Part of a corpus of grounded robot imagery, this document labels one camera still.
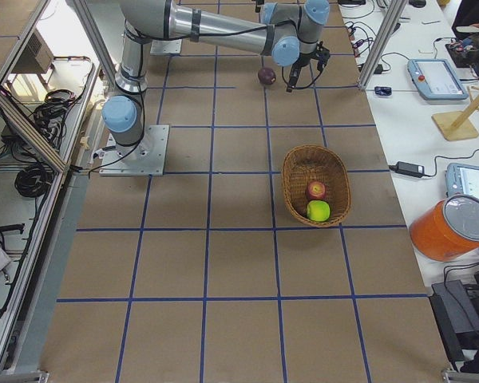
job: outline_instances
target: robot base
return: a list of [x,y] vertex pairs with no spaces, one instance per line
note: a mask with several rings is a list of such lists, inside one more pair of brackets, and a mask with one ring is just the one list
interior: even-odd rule
[[[113,165],[100,169],[102,176],[162,176],[165,165],[165,155],[167,152],[168,142],[168,125],[150,125],[145,129],[145,134],[149,135],[151,141],[154,143],[152,150],[143,156],[138,161],[123,161],[120,160]],[[107,142],[108,146],[115,145],[115,140],[112,135],[109,136]],[[119,160],[120,157],[117,151],[113,150],[105,152],[102,159],[102,164],[111,164],[113,161]]]

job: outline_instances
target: computer mouse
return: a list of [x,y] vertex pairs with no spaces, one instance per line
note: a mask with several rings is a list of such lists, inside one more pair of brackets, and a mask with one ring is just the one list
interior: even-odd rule
[[415,8],[422,8],[423,6],[426,6],[426,0],[408,0],[408,4]]

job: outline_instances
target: orange container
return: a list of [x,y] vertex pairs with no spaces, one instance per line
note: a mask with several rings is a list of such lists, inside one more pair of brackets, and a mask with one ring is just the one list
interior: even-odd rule
[[479,247],[479,199],[457,194],[437,203],[410,225],[410,237],[425,256],[447,262]]

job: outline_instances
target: metal base plate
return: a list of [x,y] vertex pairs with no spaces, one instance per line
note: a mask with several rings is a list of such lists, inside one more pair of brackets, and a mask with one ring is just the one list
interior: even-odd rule
[[153,56],[179,54],[181,53],[181,42],[182,40],[153,41],[151,44],[151,54]]
[[[111,164],[113,161],[120,159],[117,151],[113,150],[105,152],[103,156],[102,164],[111,164],[106,168],[100,169],[102,176],[162,176],[165,166],[165,154],[167,152],[168,142],[168,125],[150,125],[145,129],[145,134],[150,135],[154,145],[152,150],[141,160],[133,161],[131,163],[120,160],[115,164]],[[107,145],[115,145],[115,140],[110,135]]]

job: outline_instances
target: apple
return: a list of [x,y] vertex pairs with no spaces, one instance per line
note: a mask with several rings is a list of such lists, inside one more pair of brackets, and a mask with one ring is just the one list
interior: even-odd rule
[[307,189],[305,189],[305,196],[309,201],[313,201],[315,199],[325,200],[326,194],[325,185],[319,181],[311,181],[307,185]]
[[312,200],[307,204],[307,218],[315,222],[325,222],[330,218],[330,205],[325,201]]

